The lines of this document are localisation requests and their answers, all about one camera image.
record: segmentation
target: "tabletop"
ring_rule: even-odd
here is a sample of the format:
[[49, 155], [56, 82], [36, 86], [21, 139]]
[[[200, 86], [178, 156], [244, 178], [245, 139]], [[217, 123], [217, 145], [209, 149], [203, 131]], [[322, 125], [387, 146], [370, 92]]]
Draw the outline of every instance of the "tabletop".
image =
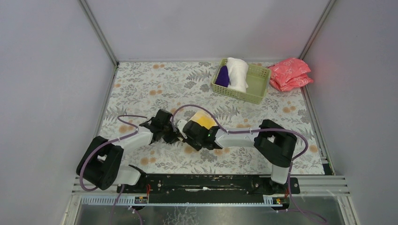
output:
[[[270, 66], [275, 62], [256, 62]], [[116, 73], [99, 135], [117, 138], [134, 130], [120, 123], [121, 114], [155, 116], [159, 109], [174, 112], [185, 104], [200, 105], [214, 113], [226, 128], [258, 127], [270, 119], [285, 129], [304, 135], [308, 151], [293, 163], [292, 174], [324, 174], [321, 158], [310, 117], [301, 89], [280, 92], [272, 86], [259, 105], [216, 94], [210, 80], [219, 62], [122, 62]], [[186, 107], [178, 112], [176, 120], [189, 119], [197, 108]], [[144, 121], [129, 119], [133, 124]], [[304, 148], [299, 138], [294, 154]], [[271, 164], [255, 148], [224, 148], [196, 151], [189, 145], [163, 141], [127, 151], [122, 165], [135, 165], [147, 173], [222, 173], [270, 174]]]

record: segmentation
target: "white wall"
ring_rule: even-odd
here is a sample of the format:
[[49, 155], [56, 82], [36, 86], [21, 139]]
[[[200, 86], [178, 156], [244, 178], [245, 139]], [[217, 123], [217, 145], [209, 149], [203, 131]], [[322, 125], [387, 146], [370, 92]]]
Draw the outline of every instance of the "white wall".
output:
[[59, 224], [112, 70], [76, 0], [0, 0], [0, 224]]
[[305, 61], [335, 169], [363, 225], [396, 224], [398, 1], [337, 1]]
[[88, 0], [118, 60], [298, 57], [328, 0]]

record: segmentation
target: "plastic basket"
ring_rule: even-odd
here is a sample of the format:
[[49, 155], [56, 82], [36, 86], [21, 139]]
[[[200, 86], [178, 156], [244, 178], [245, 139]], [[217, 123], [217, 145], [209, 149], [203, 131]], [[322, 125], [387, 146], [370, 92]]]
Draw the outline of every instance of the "plastic basket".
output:
[[218, 74], [220, 73], [221, 67], [227, 64], [227, 59], [222, 59], [220, 67], [218, 68], [215, 76], [211, 81], [213, 91], [215, 93], [234, 97], [246, 102], [251, 102], [254, 104], [260, 104], [260, 102], [265, 97], [267, 93], [269, 80], [271, 78], [271, 70], [259, 67], [256, 65], [249, 64], [249, 69], [247, 70], [246, 83], [249, 88], [246, 89], [246, 93], [229, 89], [220, 85], [215, 84]]

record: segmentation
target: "pink bag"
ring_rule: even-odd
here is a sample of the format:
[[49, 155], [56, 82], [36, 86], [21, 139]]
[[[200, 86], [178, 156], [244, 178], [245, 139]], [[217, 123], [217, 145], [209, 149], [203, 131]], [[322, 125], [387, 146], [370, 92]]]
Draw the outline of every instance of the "pink bag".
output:
[[272, 70], [270, 84], [280, 90], [289, 91], [313, 83], [306, 73], [311, 72], [308, 65], [296, 58], [288, 58], [269, 67]]

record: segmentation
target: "white towel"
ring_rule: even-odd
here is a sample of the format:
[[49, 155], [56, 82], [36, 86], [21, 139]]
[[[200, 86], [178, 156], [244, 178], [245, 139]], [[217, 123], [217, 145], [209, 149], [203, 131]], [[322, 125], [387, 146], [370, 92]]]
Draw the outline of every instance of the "white towel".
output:
[[238, 90], [246, 93], [246, 88], [249, 86], [246, 83], [246, 74], [249, 65], [240, 59], [227, 59], [228, 76], [230, 77], [230, 84], [228, 88]]

